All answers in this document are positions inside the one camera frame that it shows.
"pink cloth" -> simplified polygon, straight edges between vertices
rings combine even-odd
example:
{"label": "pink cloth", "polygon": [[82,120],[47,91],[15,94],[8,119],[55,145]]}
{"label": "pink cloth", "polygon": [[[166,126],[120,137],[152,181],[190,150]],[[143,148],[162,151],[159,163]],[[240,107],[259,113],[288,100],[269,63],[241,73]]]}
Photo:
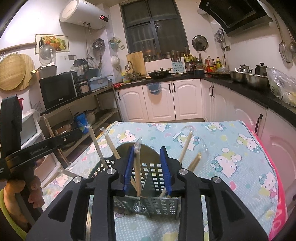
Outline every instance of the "pink cloth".
{"label": "pink cloth", "polygon": [[278,192],[278,195],[279,195],[278,205],[277,205],[277,210],[276,210],[276,216],[274,218],[274,221],[272,223],[271,230],[270,230],[270,233],[269,233],[269,236],[268,236],[268,239],[272,240],[280,232],[280,230],[282,229],[282,227],[284,226],[285,222],[288,219],[287,208],[286,208],[286,200],[285,200],[285,191],[284,191],[284,188],[283,188],[283,184],[281,182],[279,172],[278,172],[274,162],[272,161],[269,153],[265,149],[263,143],[261,142],[260,138],[256,135],[256,133],[254,133],[251,130],[250,130],[250,132],[256,138],[256,140],[259,142],[259,144],[263,148],[265,154],[267,155],[270,164],[274,168],[274,171],[276,173],[277,182],[278,182],[278,190],[275,191],[275,192],[270,190],[270,198],[275,197],[277,195],[277,192]]}

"round wooden board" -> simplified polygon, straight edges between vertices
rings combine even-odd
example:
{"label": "round wooden board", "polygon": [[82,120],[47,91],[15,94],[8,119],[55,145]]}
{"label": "round wooden board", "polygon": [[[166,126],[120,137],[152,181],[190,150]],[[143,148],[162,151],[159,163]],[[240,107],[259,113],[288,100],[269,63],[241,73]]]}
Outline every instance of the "round wooden board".
{"label": "round wooden board", "polygon": [[34,61],[31,59],[29,55],[21,53],[20,56],[25,62],[26,73],[22,82],[14,89],[15,91],[21,91],[23,89],[26,89],[29,86],[29,81],[32,77],[31,71],[35,69]]}
{"label": "round wooden board", "polygon": [[26,65],[19,54],[8,55],[0,63],[0,88],[2,90],[13,90],[24,79]]}

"water heater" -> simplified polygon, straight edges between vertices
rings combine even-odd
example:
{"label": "water heater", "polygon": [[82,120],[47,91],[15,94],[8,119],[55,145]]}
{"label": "water heater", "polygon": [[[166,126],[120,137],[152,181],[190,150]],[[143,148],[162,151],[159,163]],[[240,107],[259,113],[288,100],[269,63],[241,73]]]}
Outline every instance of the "water heater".
{"label": "water heater", "polygon": [[100,29],[107,24],[109,15],[87,1],[70,0],[62,10],[59,20],[82,26],[83,23],[90,23],[91,28]]}

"faucet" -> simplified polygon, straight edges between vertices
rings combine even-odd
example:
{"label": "faucet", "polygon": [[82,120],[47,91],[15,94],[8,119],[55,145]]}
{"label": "faucet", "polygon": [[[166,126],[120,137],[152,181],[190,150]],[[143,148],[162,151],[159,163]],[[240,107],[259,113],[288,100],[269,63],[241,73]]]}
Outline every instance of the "faucet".
{"label": "faucet", "polygon": [[[131,64],[131,67],[133,68],[133,63],[132,62],[130,62],[130,61],[128,61],[128,66],[130,67],[130,65],[129,64]],[[137,75],[136,75],[136,73],[135,73],[135,70],[134,70],[134,68],[133,68],[133,73],[132,73],[132,75],[133,75],[133,77],[135,78],[135,81],[137,81],[138,79],[137,79]]]}

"blue gripper pad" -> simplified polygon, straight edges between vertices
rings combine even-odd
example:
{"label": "blue gripper pad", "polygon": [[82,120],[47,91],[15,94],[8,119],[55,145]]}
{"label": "blue gripper pad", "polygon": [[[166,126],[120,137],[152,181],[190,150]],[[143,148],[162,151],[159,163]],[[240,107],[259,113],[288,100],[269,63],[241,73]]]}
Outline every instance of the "blue gripper pad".
{"label": "blue gripper pad", "polygon": [[132,169],[133,169],[133,162],[135,159],[134,146],[132,146],[132,148],[130,150],[131,151],[130,151],[130,153],[128,153],[128,163],[126,165],[126,171],[124,174],[124,188],[123,188],[123,190],[125,191],[125,193],[128,192],[129,185],[131,183],[131,173],[132,173]]}
{"label": "blue gripper pad", "polygon": [[171,174],[168,168],[167,161],[169,161],[168,153],[166,148],[163,146],[160,149],[160,163],[161,163],[161,168],[163,170],[163,179],[164,179],[166,191],[168,192],[168,195],[171,195],[172,193]]}

